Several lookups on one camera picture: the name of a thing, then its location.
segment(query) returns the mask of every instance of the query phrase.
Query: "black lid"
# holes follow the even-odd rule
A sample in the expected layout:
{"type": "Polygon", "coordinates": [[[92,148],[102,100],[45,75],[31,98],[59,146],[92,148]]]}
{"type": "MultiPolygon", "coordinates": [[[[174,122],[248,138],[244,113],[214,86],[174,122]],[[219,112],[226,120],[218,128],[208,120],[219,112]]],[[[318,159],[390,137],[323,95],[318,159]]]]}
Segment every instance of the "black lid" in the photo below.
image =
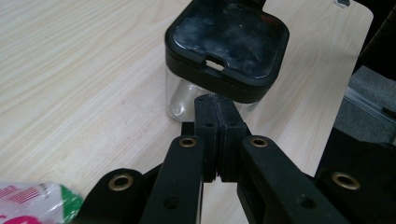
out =
{"type": "Polygon", "coordinates": [[[277,78],[289,40],[286,25],[262,6],[256,0],[192,1],[166,31],[167,66],[236,102],[260,101],[277,78]]]}

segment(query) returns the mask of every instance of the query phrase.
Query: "snack package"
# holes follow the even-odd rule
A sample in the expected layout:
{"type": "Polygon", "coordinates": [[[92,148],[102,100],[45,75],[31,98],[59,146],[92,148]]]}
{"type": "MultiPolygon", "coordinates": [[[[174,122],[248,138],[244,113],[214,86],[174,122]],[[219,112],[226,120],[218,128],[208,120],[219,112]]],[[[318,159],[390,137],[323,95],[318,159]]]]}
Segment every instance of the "snack package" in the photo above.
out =
{"type": "Polygon", "coordinates": [[[58,224],[71,221],[82,198],[56,183],[14,184],[0,182],[0,223],[58,224]]]}

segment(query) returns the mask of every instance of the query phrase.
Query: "plastic bag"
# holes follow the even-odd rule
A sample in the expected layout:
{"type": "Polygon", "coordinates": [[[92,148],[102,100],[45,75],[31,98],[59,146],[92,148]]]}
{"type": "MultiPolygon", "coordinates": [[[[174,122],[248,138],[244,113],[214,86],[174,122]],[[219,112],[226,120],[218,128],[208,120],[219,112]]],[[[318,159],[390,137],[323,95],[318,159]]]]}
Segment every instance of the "plastic bag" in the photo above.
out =
{"type": "Polygon", "coordinates": [[[76,217],[82,198],[56,183],[0,182],[0,223],[58,224],[76,217]]]}

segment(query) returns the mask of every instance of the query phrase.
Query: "wooden table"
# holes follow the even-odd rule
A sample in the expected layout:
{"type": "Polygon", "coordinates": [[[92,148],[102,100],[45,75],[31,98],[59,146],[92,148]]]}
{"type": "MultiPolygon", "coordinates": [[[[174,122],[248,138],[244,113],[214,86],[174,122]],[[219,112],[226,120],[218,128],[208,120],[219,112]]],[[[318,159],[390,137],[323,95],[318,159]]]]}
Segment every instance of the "wooden table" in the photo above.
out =
{"type": "MultiPolygon", "coordinates": [[[[0,1],[0,179],[83,196],[163,161],[163,35],[188,0],[0,1]]],[[[290,29],[279,78],[247,124],[313,175],[372,19],[351,2],[268,0],[290,29]]],[[[203,223],[246,223],[234,184],[205,185],[203,223]]]]}

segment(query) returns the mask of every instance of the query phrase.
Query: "wood grain surface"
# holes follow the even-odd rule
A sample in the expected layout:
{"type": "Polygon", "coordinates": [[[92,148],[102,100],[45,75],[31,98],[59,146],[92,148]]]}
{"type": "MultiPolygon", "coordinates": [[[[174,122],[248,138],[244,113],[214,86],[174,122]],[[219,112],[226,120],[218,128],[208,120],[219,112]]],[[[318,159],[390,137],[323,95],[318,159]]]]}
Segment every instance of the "wood grain surface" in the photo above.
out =
{"type": "MultiPolygon", "coordinates": [[[[190,1],[0,1],[0,181],[83,196],[118,168],[163,161],[163,35],[190,1]]],[[[271,90],[247,118],[313,175],[372,19],[351,2],[268,0],[290,29],[271,90]]],[[[235,184],[205,184],[203,223],[247,223],[235,184]]]]}

